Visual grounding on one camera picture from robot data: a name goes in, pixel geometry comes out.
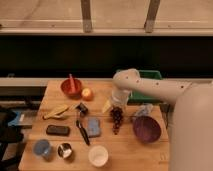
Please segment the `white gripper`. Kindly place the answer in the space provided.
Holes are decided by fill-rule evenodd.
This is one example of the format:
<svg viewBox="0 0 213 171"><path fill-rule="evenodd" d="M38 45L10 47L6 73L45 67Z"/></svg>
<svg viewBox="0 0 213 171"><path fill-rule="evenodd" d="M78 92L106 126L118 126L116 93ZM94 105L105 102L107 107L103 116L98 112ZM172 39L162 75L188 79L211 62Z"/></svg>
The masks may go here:
<svg viewBox="0 0 213 171"><path fill-rule="evenodd" d="M112 90L110 100L107 100L103 105L102 112L108 112L112 106L124 109L127 105L130 94L131 92L128 90L120 90L118 88L114 88Z"/></svg>

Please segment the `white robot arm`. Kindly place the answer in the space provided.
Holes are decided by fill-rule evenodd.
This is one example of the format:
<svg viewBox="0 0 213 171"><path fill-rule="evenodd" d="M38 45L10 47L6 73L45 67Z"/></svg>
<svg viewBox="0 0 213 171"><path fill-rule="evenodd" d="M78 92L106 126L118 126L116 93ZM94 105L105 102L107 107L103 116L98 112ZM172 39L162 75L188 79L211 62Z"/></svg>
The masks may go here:
<svg viewBox="0 0 213 171"><path fill-rule="evenodd" d="M174 106L169 171L213 171L213 83L141 78L137 69L113 76L102 112L127 104L132 91Z"/></svg>

